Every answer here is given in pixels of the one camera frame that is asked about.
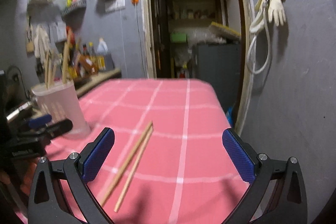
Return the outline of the beige hanging towel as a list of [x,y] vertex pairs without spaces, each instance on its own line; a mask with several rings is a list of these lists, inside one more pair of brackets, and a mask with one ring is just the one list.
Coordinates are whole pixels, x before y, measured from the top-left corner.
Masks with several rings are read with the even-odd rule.
[[37,59],[43,62],[46,59],[47,52],[50,51],[50,38],[47,31],[41,24],[38,24],[35,29],[34,43],[34,55]]

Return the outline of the large vinegar jug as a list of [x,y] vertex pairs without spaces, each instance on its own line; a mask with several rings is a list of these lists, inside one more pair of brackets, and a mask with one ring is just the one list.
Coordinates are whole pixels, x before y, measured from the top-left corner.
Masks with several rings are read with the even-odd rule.
[[109,52],[107,44],[103,38],[100,38],[98,41],[96,57],[99,71],[105,72],[105,71],[112,71],[114,69],[114,62],[112,59],[112,55]]

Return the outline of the white rubber glove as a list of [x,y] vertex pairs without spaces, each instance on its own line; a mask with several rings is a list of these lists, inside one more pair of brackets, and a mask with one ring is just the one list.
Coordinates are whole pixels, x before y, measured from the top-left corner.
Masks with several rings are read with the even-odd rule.
[[283,26],[286,23],[283,2],[285,2],[285,0],[270,0],[269,2],[268,22],[273,22],[277,27]]

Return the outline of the pink checked tablecloth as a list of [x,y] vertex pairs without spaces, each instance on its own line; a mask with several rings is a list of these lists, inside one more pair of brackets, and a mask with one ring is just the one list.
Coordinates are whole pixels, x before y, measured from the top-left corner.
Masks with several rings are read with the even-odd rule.
[[85,139],[54,139],[52,159],[81,151],[103,128],[116,139],[89,184],[102,200],[145,127],[154,131],[125,200],[114,206],[116,188],[104,210],[115,223],[221,223],[248,188],[222,145],[229,127],[213,88],[199,80],[109,80],[80,98],[91,127]]

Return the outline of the grey wall rack shelf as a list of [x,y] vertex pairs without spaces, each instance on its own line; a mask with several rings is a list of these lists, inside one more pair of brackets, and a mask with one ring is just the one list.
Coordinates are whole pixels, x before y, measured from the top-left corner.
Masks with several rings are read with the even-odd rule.
[[70,6],[62,10],[61,16],[62,17],[67,16],[78,9],[85,9],[86,6],[87,6],[87,0],[80,0],[80,1],[74,2]]

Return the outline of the white wall switch plate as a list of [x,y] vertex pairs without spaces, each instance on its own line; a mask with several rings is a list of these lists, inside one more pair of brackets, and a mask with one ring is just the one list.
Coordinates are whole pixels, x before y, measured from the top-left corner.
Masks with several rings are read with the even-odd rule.
[[125,0],[113,0],[105,3],[105,12],[115,12],[126,8]]

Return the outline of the white perforated utensil holder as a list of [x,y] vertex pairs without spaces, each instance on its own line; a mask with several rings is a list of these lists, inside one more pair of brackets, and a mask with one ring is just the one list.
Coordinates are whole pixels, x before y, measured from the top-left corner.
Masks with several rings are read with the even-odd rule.
[[67,139],[83,139],[91,133],[90,126],[81,110],[73,81],[55,82],[53,86],[38,84],[31,89],[37,98],[40,111],[52,116],[53,122],[69,119],[73,128],[64,134]]

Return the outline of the wooden knife holder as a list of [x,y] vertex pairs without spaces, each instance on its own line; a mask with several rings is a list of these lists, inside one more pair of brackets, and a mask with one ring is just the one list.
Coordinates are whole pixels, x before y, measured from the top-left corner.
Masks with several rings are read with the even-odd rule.
[[33,32],[30,22],[27,23],[26,27],[26,52],[27,53],[34,52]]

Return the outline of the brown sauce pouch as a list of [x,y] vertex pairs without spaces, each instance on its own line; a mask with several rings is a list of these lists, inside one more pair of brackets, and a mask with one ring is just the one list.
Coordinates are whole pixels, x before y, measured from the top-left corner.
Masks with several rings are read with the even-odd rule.
[[98,73],[98,67],[96,64],[87,56],[79,55],[78,64],[84,68],[85,72],[89,75],[95,75]]

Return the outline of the red plastic bag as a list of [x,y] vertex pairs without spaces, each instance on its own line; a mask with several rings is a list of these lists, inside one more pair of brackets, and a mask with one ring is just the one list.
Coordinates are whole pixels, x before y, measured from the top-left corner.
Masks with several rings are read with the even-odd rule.
[[66,26],[67,41],[71,44],[75,44],[75,35],[70,26]]

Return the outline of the yellow edged cushion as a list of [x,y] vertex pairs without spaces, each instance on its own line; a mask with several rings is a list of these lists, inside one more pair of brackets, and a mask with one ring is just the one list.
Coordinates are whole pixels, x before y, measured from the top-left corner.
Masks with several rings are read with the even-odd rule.
[[217,22],[211,22],[211,24],[209,25],[209,31],[215,36],[225,38],[225,39],[235,40],[239,42],[242,39],[242,36],[240,33],[233,30],[232,28],[229,28],[228,26],[224,26]]

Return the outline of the grey wall box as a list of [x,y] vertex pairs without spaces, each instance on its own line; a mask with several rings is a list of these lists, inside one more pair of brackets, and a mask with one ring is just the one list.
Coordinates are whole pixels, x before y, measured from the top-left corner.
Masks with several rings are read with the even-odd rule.
[[66,24],[63,21],[51,23],[50,34],[54,43],[65,41],[67,39]]

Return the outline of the pale wooden chopstick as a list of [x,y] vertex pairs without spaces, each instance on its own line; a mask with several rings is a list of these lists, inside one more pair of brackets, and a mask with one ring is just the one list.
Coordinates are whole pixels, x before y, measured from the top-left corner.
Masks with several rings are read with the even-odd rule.
[[52,74],[51,74],[51,83],[53,84],[55,82],[55,76],[56,76],[56,71],[58,67],[60,66],[62,61],[62,58],[60,55],[56,56],[53,63],[52,63]]
[[46,60],[45,60],[45,85],[46,85],[46,89],[49,88],[50,61],[51,61],[51,53],[50,53],[50,51],[48,51],[46,53]]

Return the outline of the green box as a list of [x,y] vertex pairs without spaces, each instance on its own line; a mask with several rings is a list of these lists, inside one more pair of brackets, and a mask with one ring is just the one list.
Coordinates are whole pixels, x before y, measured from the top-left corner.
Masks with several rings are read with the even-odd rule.
[[187,35],[181,32],[173,32],[170,34],[170,39],[172,43],[186,43]]

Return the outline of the dark grey cabinet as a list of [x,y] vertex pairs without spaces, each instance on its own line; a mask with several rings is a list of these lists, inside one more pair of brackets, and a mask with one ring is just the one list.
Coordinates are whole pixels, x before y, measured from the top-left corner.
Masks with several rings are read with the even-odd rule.
[[209,83],[224,111],[232,107],[240,84],[240,44],[203,43],[193,47],[193,77]]

